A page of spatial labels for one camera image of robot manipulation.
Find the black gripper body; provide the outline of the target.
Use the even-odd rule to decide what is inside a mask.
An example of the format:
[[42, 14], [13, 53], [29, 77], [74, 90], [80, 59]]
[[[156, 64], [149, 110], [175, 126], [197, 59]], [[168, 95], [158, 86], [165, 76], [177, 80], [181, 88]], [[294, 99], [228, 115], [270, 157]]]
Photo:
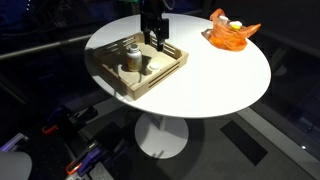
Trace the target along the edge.
[[153, 32], [157, 38], [169, 37], [169, 19], [163, 18], [164, 10], [160, 9], [142, 9], [141, 10], [141, 31], [145, 36]]

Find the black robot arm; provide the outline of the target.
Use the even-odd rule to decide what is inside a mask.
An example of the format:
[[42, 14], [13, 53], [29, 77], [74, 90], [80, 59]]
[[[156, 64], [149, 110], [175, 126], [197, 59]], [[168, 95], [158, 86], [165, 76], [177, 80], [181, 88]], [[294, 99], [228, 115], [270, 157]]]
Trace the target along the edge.
[[140, 29], [144, 35], [144, 42], [151, 43], [150, 33], [156, 36], [156, 49], [162, 51], [165, 40], [169, 38], [169, 19], [163, 18], [166, 10], [173, 10], [175, 0], [121, 0], [139, 4]]

